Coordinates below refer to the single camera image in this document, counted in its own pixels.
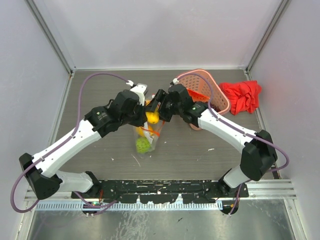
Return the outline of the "clear orange zip top bag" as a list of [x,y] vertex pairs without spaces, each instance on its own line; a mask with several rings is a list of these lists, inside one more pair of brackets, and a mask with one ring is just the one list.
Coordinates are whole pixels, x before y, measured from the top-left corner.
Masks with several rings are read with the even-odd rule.
[[146,130],[148,130],[148,125],[150,125],[153,129],[153,135],[150,135],[148,132],[145,133],[145,136],[144,137],[141,137],[139,136],[137,133],[136,133],[136,127],[134,126],[133,127],[133,133],[134,133],[134,141],[135,141],[135,145],[136,145],[136,140],[138,138],[147,138],[148,141],[150,142],[151,144],[151,148],[148,152],[146,153],[138,153],[137,154],[139,155],[139,157],[144,157],[145,155],[149,154],[150,152],[154,151],[155,148],[156,148],[156,145],[157,145],[157,142],[160,138],[160,135],[161,135],[161,131],[162,131],[162,128],[164,126],[165,122],[162,121],[162,120],[159,120],[159,122],[157,124],[150,124],[148,123],[148,121],[145,122],[144,126],[140,126],[140,127],[144,127]]

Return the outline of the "green toy custard apple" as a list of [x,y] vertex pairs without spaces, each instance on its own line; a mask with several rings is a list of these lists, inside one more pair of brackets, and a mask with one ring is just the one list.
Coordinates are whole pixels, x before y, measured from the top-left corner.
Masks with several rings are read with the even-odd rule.
[[136,142],[136,151],[140,154],[147,153],[151,149],[151,144],[145,137],[139,137]]

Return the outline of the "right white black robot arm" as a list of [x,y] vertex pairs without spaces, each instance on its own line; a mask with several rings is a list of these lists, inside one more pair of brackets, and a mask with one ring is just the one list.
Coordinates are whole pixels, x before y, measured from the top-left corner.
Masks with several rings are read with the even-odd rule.
[[168,91],[158,90],[147,103],[146,111],[157,111],[159,119],[165,122],[174,115],[180,116],[186,123],[218,136],[240,152],[239,165],[228,170],[218,181],[217,190],[225,197],[231,197],[237,187],[247,181],[259,181],[278,159],[267,131],[243,128],[214,112],[207,103],[193,101],[182,84],[172,85]]

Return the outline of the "purple toy grape bunch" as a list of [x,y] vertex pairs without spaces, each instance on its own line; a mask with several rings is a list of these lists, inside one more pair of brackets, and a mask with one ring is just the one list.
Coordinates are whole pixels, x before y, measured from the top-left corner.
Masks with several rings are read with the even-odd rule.
[[215,104],[211,104],[210,105],[212,109],[214,109],[217,113],[220,112],[220,108],[218,106],[216,106]]

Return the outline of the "toy watermelon slice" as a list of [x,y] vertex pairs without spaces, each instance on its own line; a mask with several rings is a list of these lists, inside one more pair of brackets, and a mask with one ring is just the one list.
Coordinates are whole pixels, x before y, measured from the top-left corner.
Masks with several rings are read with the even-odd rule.
[[189,88],[187,88],[187,92],[190,95],[190,97],[192,98],[192,100],[194,102],[204,102],[207,103],[210,100],[210,97],[203,95],[197,91],[191,90]]

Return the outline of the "pink plastic basket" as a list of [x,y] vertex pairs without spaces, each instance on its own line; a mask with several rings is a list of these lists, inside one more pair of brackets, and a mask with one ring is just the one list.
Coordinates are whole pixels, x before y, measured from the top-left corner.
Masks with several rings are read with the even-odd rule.
[[[222,92],[212,75],[204,69],[195,69],[184,72],[177,77],[179,83],[186,90],[191,89],[202,95],[210,97],[208,102],[187,99],[182,102],[183,120],[192,127],[207,130],[213,134],[223,134],[228,127],[222,122],[223,115],[231,109],[231,103]],[[220,108],[220,112],[216,112],[211,104]]]

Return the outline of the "yellow toy lemon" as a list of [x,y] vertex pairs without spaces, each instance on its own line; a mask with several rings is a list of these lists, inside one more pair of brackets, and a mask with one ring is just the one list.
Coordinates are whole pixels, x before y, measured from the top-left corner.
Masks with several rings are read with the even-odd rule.
[[155,111],[153,112],[146,112],[146,117],[147,117],[147,122],[150,123],[150,124],[157,124],[160,120],[160,117],[159,117],[159,104],[157,104],[156,108],[155,108]]

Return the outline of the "orange toy fruit slice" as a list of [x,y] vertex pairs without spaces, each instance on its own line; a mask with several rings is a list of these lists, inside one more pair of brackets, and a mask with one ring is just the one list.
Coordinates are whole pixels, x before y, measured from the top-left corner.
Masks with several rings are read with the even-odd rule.
[[144,127],[136,127],[135,131],[140,137],[144,137],[145,133],[149,133],[151,136],[154,134],[153,128],[150,125],[148,125],[147,130]]

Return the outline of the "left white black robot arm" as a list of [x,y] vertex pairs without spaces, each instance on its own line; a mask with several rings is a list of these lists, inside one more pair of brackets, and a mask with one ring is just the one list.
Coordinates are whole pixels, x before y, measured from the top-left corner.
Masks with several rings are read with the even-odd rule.
[[85,147],[119,127],[143,126],[147,121],[145,92],[143,85],[119,92],[109,105],[94,107],[72,131],[45,150],[21,155],[21,168],[37,199],[45,200],[57,192],[80,192],[88,198],[97,197],[101,183],[92,172],[63,172],[60,168]]

